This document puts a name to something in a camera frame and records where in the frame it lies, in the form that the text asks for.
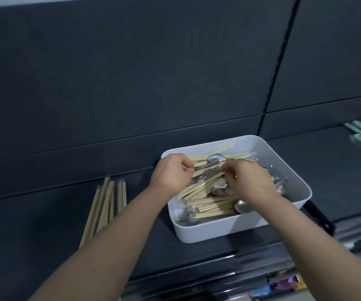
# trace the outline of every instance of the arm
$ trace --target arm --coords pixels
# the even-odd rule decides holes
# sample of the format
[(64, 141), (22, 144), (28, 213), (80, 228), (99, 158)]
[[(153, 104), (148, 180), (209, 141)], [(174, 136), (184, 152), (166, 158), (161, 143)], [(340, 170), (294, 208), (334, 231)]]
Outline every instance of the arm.
[(279, 233), (316, 300), (361, 300), (361, 260), (276, 193), (258, 164), (228, 160), (230, 187)]
[(147, 189), (60, 266), (30, 300), (117, 300), (155, 218), (187, 185), (193, 171), (193, 162), (184, 154), (163, 158)]

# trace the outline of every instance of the person's left hand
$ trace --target person's left hand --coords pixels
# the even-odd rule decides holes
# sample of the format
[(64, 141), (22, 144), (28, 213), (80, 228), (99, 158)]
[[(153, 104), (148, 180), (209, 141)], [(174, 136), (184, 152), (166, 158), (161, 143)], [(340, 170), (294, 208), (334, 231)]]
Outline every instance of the person's left hand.
[(149, 187), (164, 193), (168, 200), (181, 192), (194, 173), (194, 163), (185, 154), (169, 154), (155, 168)]

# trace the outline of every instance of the white plastic bin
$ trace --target white plastic bin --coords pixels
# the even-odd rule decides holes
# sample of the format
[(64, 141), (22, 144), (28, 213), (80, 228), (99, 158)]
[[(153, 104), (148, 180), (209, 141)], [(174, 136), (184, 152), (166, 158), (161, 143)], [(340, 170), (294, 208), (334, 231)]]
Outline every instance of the white plastic bin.
[[(226, 151), (223, 151), (223, 154), (238, 154), (248, 151), (257, 152), (259, 158), (258, 163), (262, 167), (273, 165), (287, 176), (289, 179), (283, 186), (286, 189), (288, 199), (298, 209), (311, 198), (312, 192), (308, 184), (304, 182), (303, 179), (300, 178), (299, 175), (294, 172), (261, 137), (256, 135), (245, 135), (196, 146), (171, 149), (165, 151), (161, 158), (171, 153), (184, 153), (188, 157), (204, 156), (213, 150), (232, 143), (235, 144)], [(177, 196), (168, 202), (169, 215), (175, 228), (176, 235), (184, 243), (195, 243), (268, 224), (257, 212), (253, 211), (194, 226), (185, 226), (183, 222), (177, 220), (177, 216), (174, 214), (174, 201), (176, 198)]]

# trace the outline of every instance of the forearm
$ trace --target forearm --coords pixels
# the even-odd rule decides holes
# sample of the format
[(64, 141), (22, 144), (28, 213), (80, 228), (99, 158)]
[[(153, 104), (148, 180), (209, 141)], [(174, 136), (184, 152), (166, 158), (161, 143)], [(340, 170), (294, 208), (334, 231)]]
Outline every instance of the forearm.
[(282, 197), (258, 212), (279, 233), (317, 300), (361, 300), (360, 259)]
[(169, 198), (147, 188), (77, 253), (31, 300), (116, 300)]

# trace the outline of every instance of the vertical gap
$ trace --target vertical gap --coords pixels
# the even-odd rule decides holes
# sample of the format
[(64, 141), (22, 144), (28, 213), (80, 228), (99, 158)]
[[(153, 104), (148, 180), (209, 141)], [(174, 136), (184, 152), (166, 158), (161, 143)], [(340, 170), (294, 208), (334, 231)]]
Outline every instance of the vertical gap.
[(269, 89), (269, 91), (268, 91), (267, 100), (266, 100), (266, 103), (264, 104), (264, 110), (263, 110), (263, 112), (262, 112), (260, 124), (259, 124), (259, 126), (258, 126), (257, 135), (260, 134), (261, 127), (263, 126), (264, 117), (265, 117), (266, 112), (267, 112), (267, 107), (268, 107), (268, 104), (269, 104), (269, 102), (270, 102), (270, 98), (271, 98), (271, 95), (272, 95), (272, 90), (274, 89), (275, 81), (277, 80), (278, 71), (279, 71), (279, 69), (280, 69), (282, 59), (284, 58), (284, 53), (285, 53), (286, 45), (288, 44), (290, 32), (291, 32), (291, 30), (292, 30), (293, 22), (295, 21), (296, 12), (298, 11), (298, 7), (299, 7), (300, 1), (301, 1), (301, 0), (295, 0), (295, 3), (293, 4), (293, 7), (292, 7), (292, 12), (291, 12), (291, 15), (290, 15), (290, 18), (289, 18), (289, 21), (288, 21), (288, 26), (287, 26), (287, 28), (286, 28), (286, 32), (285, 32), (285, 36), (284, 36), (284, 41), (283, 41), (283, 44), (282, 44), (282, 46), (281, 46), (280, 54), (279, 54), (279, 56), (278, 56), (277, 65), (275, 66), (274, 75), (273, 75), (273, 77), (272, 77), (270, 89)]

